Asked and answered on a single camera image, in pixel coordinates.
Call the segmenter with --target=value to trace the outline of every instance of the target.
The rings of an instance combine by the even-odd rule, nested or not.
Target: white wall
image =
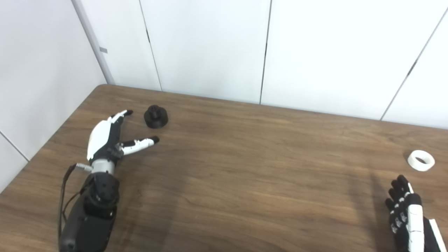
[[[262,104],[380,119],[446,0],[273,0]]]
[[[0,131],[27,159],[102,83],[70,1],[0,1]],[[3,188],[24,163],[0,141]]]
[[[448,17],[384,116],[385,121],[448,129]]]
[[[163,91],[258,103],[269,0],[142,0]]]
[[[73,0],[110,83],[160,90],[138,0]],[[107,49],[100,52],[99,47]]]

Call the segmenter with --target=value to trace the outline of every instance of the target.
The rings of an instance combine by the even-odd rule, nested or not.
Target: white tape roll
[[[431,156],[431,154],[427,153],[426,151],[421,150],[415,150],[411,152],[411,155],[408,157],[408,163],[409,165],[416,169],[417,171],[427,171],[435,164],[434,158]]]

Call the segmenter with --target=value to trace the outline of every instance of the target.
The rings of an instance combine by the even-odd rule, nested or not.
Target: robotic hand
[[[422,200],[408,180],[400,175],[392,181],[389,224],[399,252],[446,252],[435,220],[423,216]]]
[[[123,156],[138,152],[159,142],[156,136],[120,143],[124,117],[132,110],[124,110],[100,121],[92,130],[87,148],[90,165],[75,164],[69,168],[62,182],[58,218],[60,252],[102,252],[106,249],[116,217],[120,183],[113,176],[115,166]],[[62,210],[65,184],[75,167],[90,172],[68,216]],[[61,217],[65,220],[61,231]]]

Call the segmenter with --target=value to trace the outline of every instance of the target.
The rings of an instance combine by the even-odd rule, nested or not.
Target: wooden table
[[[162,129],[145,125],[151,104],[168,111]],[[134,115],[122,140],[161,140],[118,165],[108,252],[392,252],[383,202],[399,174],[448,241],[446,130],[103,85],[1,193],[0,251],[56,251],[62,177],[86,162],[93,127],[123,109]],[[436,165],[412,170],[414,149]],[[66,195],[86,176],[75,170]]]

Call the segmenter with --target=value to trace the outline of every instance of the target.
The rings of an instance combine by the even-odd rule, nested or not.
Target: black cylindrical object
[[[151,129],[159,129],[168,123],[167,111],[157,105],[151,105],[143,115],[146,125]]]

